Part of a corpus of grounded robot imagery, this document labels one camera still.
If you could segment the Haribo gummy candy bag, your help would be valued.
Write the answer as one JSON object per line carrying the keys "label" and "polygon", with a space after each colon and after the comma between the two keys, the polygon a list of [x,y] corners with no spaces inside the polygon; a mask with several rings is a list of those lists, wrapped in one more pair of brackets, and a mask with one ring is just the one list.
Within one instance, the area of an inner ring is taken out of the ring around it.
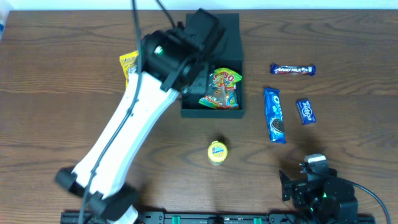
{"label": "Haribo gummy candy bag", "polygon": [[229,68],[217,68],[211,84],[212,92],[199,99],[199,104],[215,110],[234,110],[239,108],[236,84],[242,76]]}

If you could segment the yellow round gum container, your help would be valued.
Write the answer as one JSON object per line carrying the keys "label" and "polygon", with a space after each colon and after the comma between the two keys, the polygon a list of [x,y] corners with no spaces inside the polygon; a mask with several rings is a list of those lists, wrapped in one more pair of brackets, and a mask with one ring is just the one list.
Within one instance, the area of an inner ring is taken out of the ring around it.
{"label": "yellow round gum container", "polygon": [[213,141],[208,147],[208,160],[215,166],[222,165],[228,156],[228,148],[219,141]]}

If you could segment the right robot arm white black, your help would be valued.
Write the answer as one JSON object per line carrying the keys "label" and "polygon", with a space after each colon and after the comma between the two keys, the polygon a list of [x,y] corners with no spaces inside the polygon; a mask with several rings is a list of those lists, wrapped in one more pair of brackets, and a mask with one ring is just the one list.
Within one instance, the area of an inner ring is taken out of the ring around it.
{"label": "right robot arm white black", "polygon": [[282,200],[291,200],[315,223],[359,223],[358,200],[354,187],[335,176],[310,174],[306,179],[291,180],[280,171]]}

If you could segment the blue Oreo cookie pack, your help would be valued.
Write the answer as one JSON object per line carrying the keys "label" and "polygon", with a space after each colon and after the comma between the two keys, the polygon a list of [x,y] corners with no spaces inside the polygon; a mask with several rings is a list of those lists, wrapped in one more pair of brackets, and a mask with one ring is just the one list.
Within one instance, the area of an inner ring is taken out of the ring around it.
{"label": "blue Oreo cookie pack", "polygon": [[285,144],[284,118],[280,104],[279,92],[279,90],[274,88],[264,89],[265,116],[270,141]]}

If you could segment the blue Eclipse mint pack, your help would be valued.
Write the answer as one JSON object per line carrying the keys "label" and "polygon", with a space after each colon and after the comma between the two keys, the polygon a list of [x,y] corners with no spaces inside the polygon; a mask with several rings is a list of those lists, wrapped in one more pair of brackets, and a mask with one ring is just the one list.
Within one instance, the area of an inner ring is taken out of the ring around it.
{"label": "blue Eclipse mint pack", "polygon": [[316,123],[316,117],[308,99],[298,100],[296,105],[303,125]]}

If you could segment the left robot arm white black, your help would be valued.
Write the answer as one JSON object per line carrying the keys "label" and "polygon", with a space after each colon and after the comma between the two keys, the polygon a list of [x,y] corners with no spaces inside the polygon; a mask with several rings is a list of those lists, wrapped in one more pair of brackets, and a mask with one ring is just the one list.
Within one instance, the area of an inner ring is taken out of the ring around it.
{"label": "left robot arm white black", "polygon": [[99,139],[75,166],[61,168],[55,181],[80,197],[78,223],[89,209],[106,223],[134,223],[136,191],[126,183],[129,168],[161,114],[210,75],[212,52],[222,38],[198,28],[157,30],[137,40],[126,91]]}

